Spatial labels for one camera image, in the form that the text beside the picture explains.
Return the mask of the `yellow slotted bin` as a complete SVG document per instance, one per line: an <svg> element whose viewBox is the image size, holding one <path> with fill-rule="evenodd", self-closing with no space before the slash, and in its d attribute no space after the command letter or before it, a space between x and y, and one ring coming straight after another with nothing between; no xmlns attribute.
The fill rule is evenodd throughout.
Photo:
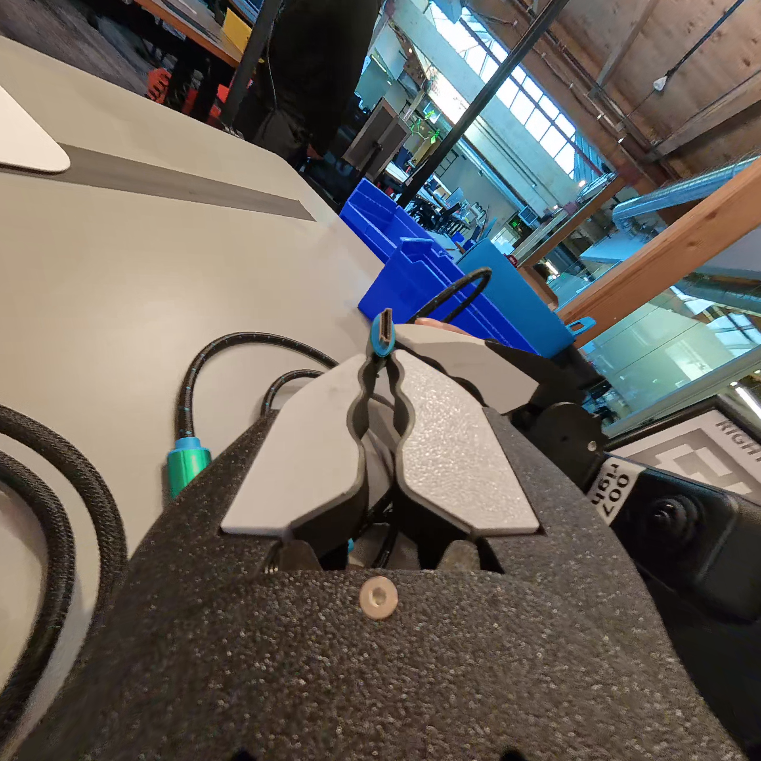
<svg viewBox="0 0 761 761"><path fill-rule="evenodd" d="M242 57L260 11L247 2L229 2L224 14L222 31Z"/></svg>

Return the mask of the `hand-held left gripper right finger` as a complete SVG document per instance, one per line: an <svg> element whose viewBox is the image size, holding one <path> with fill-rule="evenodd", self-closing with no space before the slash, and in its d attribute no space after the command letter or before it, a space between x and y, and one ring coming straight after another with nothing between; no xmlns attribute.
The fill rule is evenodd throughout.
<svg viewBox="0 0 761 761"><path fill-rule="evenodd" d="M394 395L395 527L434 568L454 541L532 536L540 523L469 390L406 350L387 362Z"/></svg>

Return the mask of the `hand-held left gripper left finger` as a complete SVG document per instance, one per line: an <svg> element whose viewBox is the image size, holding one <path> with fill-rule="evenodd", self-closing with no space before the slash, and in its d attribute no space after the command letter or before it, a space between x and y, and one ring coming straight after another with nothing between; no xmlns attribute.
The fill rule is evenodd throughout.
<svg viewBox="0 0 761 761"><path fill-rule="evenodd" d="M346 544L367 509L369 357L356 355L278 412L221 522L228 534L308 543L318 557Z"/></svg>

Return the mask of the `silver ceiling duct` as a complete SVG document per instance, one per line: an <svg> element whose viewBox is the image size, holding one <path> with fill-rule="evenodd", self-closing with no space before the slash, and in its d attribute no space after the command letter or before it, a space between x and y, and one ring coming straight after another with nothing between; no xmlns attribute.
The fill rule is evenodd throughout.
<svg viewBox="0 0 761 761"><path fill-rule="evenodd" d="M659 212L676 205L702 200L726 185L757 159L759 155L752 155L734 164L692 176L620 203L613 211L613 222L619 229L623 229L628 220L642 214Z"/></svg>

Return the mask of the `black-framed printed panel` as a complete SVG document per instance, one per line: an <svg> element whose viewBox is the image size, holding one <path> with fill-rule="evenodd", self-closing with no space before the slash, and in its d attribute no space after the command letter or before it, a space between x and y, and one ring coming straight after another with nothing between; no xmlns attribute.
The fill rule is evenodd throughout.
<svg viewBox="0 0 761 761"><path fill-rule="evenodd" d="M608 452L760 503L759 404L709 397L611 439Z"/></svg>

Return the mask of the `wood-framed black panel stand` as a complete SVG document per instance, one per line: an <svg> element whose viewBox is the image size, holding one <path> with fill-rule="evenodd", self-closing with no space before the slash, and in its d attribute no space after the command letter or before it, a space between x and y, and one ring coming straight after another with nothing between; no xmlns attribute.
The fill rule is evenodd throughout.
<svg viewBox="0 0 761 761"><path fill-rule="evenodd" d="M62 174L71 159L32 116L1 88L1 167Z"/></svg>

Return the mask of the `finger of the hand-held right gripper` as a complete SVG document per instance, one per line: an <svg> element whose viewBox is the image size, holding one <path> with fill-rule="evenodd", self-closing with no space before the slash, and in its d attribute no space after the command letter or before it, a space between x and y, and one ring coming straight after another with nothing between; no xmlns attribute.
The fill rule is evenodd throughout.
<svg viewBox="0 0 761 761"><path fill-rule="evenodd" d="M396 345L475 388L485 406L500 414L530 402L539 382L513 366L486 341L439 325L397 324Z"/></svg>

